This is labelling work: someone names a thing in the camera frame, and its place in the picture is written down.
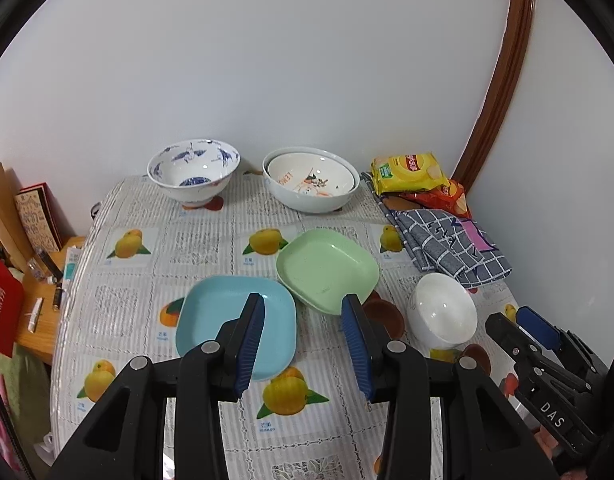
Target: red book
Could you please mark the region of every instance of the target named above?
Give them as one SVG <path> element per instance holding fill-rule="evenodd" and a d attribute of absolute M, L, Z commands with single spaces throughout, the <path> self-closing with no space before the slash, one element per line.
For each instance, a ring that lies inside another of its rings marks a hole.
<path fill-rule="evenodd" d="M 23 304 L 23 284 L 0 261 L 0 353 L 11 357 Z"/>

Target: blue plate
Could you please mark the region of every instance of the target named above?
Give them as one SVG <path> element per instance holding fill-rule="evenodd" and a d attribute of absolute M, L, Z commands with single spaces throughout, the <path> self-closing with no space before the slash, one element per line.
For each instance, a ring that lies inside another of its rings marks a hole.
<path fill-rule="evenodd" d="M 225 321 L 240 316 L 252 292 L 264 298 L 264 327 L 256 355 L 254 381 L 282 372 L 296 351 L 296 304 L 280 283 L 253 276 L 212 276 L 196 283 L 184 298 L 176 349 L 183 356 L 195 346 L 216 339 Z"/>

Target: wooden trim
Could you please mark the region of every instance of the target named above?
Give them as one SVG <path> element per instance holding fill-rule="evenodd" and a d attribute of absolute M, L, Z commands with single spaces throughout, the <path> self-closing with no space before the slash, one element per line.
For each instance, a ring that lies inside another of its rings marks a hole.
<path fill-rule="evenodd" d="M 480 116 L 453 178 L 469 191 L 498 136 L 522 70 L 532 31 L 535 0 L 509 0 L 503 44 Z"/>

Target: white bowl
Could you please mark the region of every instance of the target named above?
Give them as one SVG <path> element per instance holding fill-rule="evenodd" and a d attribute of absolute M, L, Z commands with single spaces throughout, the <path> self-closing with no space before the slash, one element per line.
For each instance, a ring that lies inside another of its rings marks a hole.
<path fill-rule="evenodd" d="M 267 173 L 281 186 L 309 196 L 344 195 L 356 185 L 340 162 L 316 153 L 278 155 L 269 162 Z"/>
<path fill-rule="evenodd" d="M 268 167 L 274 158 L 287 153 L 311 153 L 324 158 L 330 158 L 331 160 L 344 166 L 349 173 L 351 173 L 354 178 L 354 185 L 346 193 L 335 196 L 303 194 L 292 189 L 287 189 L 280 183 L 276 182 L 271 175 L 269 175 L 268 171 Z M 263 160 L 263 175 L 264 186 L 269 193 L 271 193 L 287 207 L 305 213 L 329 213 L 331 211 L 335 211 L 336 209 L 340 209 L 344 204 L 349 202 L 354 192 L 356 192 L 356 189 L 358 189 L 358 186 L 360 186 L 360 175 L 358 175 L 356 168 L 344 160 L 344 158 L 317 148 L 299 147 L 281 148 L 279 150 L 275 150 L 269 153 Z"/>
<path fill-rule="evenodd" d="M 239 163 L 238 150 L 226 142 L 182 140 L 154 155 L 147 174 L 167 196 L 198 207 L 225 189 Z"/>
<path fill-rule="evenodd" d="M 469 293 L 451 276 L 439 272 L 420 279 L 409 299 L 407 320 L 418 341 L 440 350 L 466 343 L 478 326 Z"/>

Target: green plate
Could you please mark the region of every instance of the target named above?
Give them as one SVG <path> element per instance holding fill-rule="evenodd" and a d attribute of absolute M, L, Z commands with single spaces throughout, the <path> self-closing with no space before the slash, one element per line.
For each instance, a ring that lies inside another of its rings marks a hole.
<path fill-rule="evenodd" d="M 303 303 L 323 314 L 340 316 L 347 294 L 366 300 L 380 277 L 371 253 L 331 229 L 312 229 L 278 255 L 282 284 Z"/>

